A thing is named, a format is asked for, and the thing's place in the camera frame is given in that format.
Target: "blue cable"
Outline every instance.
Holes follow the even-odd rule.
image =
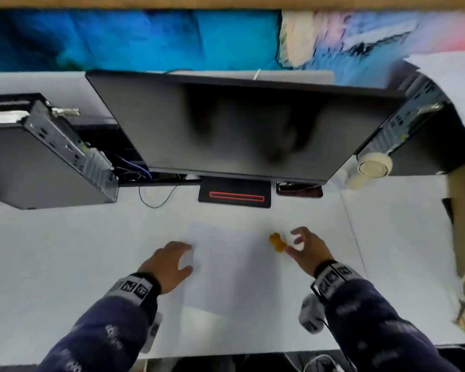
[[[121,159],[123,162],[126,162],[127,164],[129,164],[129,165],[131,165],[131,166],[133,166],[133,167],[136,167],[136,168],[139,168],[139,169],[143,170],[146,174],[148,174],[148,176],[150,177],[150,179],[153,180],[152,174],[150,173],[149,170],[144,169],[143,167],[141,167],[141,166],[139,166],[139,165],[136,165],[136,164],[134,164],[134,163],[131,163],[130,161],[126,161],[123,157],[120,157],[120,156],[118,156],[117,154],[115,154],[115,153],[113,153],[113,152],[104,151],[104,153],[109,153],[109,154],[115,155],[116,157],[118,157],[119,159]]]

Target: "small orange toy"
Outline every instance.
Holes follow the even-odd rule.
[[[279,253],[284,252],[288,246],[284,241],[281,240],[281,235],[279,235],[277,232],[269,236],[269,241],[274,245],[274,247],[276,247],[276,251]]]

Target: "desktop computer tower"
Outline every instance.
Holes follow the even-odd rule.
[[[112,170],[41,94],[0,95],[0,201],[18,209],[112,203]]]

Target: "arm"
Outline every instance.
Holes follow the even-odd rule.
[[[146,260],[137,273],[122,278],[84,313],[39,364],[37,371],[127,372],[158,324],[157,296],[176,288],[193,271],[179,270],[191,246],[170,242]]]
[[[306,227],[291,233],[300,235],[294,243],[304,248],[288,246],[286,253],[316,279],[330,331],[358,370],[459,372],[372,283],[337,263],[323,240]]]

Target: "computer monitor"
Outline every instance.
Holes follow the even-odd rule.
[[[86,75],[156,172],[324,184],[403,92],[153,73]]]

